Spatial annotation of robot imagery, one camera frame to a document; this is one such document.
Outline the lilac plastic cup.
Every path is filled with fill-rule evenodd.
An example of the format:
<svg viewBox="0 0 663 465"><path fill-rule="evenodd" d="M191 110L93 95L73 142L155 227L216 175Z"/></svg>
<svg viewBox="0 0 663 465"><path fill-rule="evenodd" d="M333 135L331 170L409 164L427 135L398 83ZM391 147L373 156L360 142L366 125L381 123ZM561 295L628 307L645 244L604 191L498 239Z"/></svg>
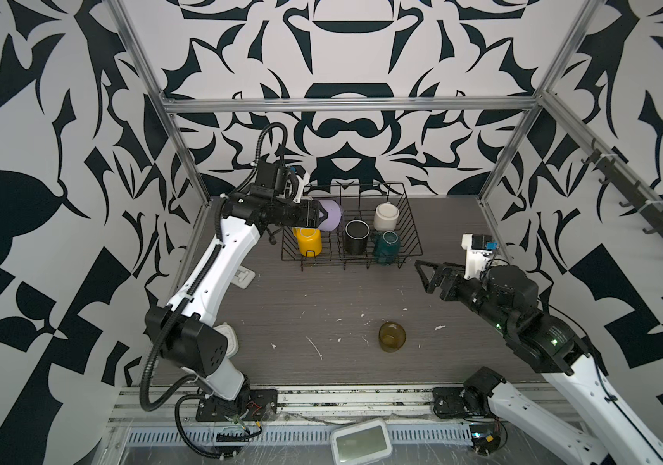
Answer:
<svg viewBox="0 0 663 465"><path fill-rule="evenodd" d="M319 199L319 225L321 232L332 232L342 222L343 210L337 201L330 199Z"/></svg>

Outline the yellow mug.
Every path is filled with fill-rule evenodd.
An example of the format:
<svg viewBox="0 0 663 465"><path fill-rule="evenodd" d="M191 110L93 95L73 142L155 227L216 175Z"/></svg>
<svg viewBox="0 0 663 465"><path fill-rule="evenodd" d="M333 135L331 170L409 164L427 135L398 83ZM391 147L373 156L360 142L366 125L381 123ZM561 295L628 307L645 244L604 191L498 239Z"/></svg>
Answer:
<svg viewBox="0 0 663 465"><path fill-rule="evenodd" d="M319 257L323 252L322 233L318 229L294 228L298 250L304 259Z"/></svg>

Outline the black mug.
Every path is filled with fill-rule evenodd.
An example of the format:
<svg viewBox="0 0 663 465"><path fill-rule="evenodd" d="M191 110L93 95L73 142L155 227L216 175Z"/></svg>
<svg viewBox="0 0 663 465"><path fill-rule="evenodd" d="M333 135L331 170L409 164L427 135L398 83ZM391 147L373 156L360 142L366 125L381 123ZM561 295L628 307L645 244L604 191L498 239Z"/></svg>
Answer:
<svg viewBox="0 0 663 465"><path fill-rule="evenodd" d="M349 256L362 256L368 248L370 227L361 219L349 221L344 228L343 246Z"/></svg>

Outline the black wire dish rack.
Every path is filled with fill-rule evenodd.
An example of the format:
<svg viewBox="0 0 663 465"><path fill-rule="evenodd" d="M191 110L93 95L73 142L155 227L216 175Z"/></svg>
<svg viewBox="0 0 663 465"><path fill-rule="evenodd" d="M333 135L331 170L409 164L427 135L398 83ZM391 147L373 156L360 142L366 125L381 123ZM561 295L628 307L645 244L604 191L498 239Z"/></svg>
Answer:
<svg viewBox="0 0 663 465"><path fill-rule="evenodd" d="M308 197L331 201L341 210L338 226L320 232L321 252L302 251L298 235L283 231L281 260L302 270L314 265L395 265L424 254L405 185L398 181L334 181L306 188Z"/></svg>

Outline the dark green mug white inside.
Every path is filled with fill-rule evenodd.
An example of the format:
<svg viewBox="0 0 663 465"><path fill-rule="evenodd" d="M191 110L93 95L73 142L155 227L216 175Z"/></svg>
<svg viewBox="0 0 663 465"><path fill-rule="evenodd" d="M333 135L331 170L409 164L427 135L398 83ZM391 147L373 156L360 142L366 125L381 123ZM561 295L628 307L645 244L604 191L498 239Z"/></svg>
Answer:
<svg viewBox="0 0 663 465"><path fill-rule="evenodd" d="M393 265L399 257L401 240L395 231L380 232L376 238L373 257L378 265Z"/></svg>

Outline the olive glass cup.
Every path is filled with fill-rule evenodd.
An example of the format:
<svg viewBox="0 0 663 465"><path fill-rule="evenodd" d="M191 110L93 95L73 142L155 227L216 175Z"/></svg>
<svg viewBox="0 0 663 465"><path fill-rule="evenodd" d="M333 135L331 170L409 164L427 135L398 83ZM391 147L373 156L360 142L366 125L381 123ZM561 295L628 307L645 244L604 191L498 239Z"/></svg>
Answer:
<svg viewBox="0 0 663 465"><path fill-rule="evenodd" d="M378 331L378 342L384 352L397 352L406 343L406 331L398 323L386 322Z"/></svg>

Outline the white mug red inside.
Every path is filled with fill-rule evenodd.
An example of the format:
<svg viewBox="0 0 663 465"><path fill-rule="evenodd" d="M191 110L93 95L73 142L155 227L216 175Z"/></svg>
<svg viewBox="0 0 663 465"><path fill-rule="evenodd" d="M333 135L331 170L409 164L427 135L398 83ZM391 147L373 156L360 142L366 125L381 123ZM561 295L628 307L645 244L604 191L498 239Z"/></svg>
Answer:
<svg viewBox="0 0 663 465"><path fill-rule="evenodd" d="M392 203L380 203L374 211L373 228L377 232L391 232L397 228L399 209Z"/></svg>

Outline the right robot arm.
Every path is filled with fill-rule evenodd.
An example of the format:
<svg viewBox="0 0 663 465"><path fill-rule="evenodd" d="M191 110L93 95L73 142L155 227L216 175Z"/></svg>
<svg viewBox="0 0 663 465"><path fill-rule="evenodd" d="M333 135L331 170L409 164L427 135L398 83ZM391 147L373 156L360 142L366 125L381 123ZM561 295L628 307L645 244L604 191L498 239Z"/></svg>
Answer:
<svg viewBox="0 0 663 465"><path fill-rule="evenodd" d="M478 415L506 420L566 464L663 464L663 442L601 371L589 339L539 309L538 287L513 265L489 265L474 277L454 263L418 261L426 293L463 304L569 402L589 427L568 424L535 404L494 370L481 368L463 385Z"/></svg>

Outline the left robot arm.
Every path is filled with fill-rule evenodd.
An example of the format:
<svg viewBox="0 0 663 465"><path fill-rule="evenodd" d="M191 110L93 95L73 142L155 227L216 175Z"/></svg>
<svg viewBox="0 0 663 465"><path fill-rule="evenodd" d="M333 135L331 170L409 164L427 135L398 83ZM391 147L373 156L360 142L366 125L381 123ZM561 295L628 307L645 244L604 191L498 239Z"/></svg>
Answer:
<svg viewBox="0 0 663 465"><path fill-rule="evenodd" d="M181 405L214 400L221 415L241 422L250 402L248 379L229 358L229 339L214 327L243 260L262 236L276 242L273 225L327 231L341 221L341 210L331 201L304 197L308 182L308 172L288 166L282 151L269 163L257 148L248 177L221 195L213 209L214 237L197 267L165 305L152 306L145 315L152 347L140 382L140 406L153 412L184 385L195 385L195 393L176 401L174 422L186 447L201 457L226 460L235 454L193 442L182 424Z"/></svg>

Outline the white rectangular device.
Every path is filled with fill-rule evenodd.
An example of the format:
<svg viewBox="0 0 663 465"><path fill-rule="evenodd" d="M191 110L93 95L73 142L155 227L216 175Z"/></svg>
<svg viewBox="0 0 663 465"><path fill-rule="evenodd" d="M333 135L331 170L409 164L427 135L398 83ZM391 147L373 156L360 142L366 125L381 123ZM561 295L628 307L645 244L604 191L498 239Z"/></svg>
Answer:
<svg viewBox="0 0 663 465"><path fill-rule="evenodd" d="M246 290L252 284L256 276L257 274L255 271L240 265L237 268L231 283L242 290Z"/></svg>

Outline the square white clock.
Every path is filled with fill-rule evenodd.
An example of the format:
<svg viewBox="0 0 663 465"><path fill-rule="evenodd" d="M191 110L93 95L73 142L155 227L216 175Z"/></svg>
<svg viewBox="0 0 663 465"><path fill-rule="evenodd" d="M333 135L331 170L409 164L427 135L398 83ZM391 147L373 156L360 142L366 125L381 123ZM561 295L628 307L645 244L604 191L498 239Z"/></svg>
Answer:
<svg viewBox="0 0 663 465"><path fill-rule="evenodd" d="M214 327L214 329L227 339L226 358L236 356L238 350L240 350L240 345L238 344L238 335L234 328L229 324L222 324Z"/></svg>

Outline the small circuit board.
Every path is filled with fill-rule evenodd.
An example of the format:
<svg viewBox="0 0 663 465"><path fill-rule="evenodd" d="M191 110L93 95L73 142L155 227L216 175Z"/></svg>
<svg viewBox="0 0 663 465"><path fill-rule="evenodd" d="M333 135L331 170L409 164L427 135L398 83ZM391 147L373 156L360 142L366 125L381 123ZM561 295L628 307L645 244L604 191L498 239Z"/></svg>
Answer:
<svg viewBox="0 0 663 465"><path fill-rule="evenodd" d="M471 424L469 426L472 449L480 456L491 456L502 450L509 439L509 432L500 422Z"/></svg>

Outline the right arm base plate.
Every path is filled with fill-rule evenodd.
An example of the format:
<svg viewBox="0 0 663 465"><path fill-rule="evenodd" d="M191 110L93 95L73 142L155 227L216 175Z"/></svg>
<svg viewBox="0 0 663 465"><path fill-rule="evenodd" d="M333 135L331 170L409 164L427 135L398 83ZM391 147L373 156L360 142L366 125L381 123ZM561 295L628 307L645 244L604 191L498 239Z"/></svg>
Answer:
<svg viewBox="0 0 663 465"><path fill-rule="evenodd" d="M437 387L432 390L433 412L441 420L492 418L488 397L476 387Z"/></svg>

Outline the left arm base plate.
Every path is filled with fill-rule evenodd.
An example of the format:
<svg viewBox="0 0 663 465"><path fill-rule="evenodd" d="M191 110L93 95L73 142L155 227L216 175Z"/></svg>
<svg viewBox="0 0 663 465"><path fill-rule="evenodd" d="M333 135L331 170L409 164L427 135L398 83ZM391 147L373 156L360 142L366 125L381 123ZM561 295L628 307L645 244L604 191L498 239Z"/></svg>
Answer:
<svg viewBox="0 0 663 465"><path fill-rule="evenodd" d="M234 418L259 422L273 415L278 403L276 389L243 389L234 400L215 395L204 397L198 404L197 422L228 422Z"/></svg>

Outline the black wall hook rail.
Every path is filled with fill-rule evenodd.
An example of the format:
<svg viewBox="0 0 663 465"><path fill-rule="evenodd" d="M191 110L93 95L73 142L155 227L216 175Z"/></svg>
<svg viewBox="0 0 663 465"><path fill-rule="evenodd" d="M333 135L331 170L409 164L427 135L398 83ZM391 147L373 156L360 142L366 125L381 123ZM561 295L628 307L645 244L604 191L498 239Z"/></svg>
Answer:
<svg viewBox="0 0 663 465"><path fill-rule="evenodd" d="M643 233L663 239L663 197L655 193L620 155L613 151L603 151L597 144L597 139L592 139L588 145L582 145L582 149L587 153L583 165L592 167L601 174L599 179L601 188L596 200L599 220L601 220L603 197L611 186L622 196L618 206L626 212L640 215L647 222L647 228L643 228Z"/></svg>

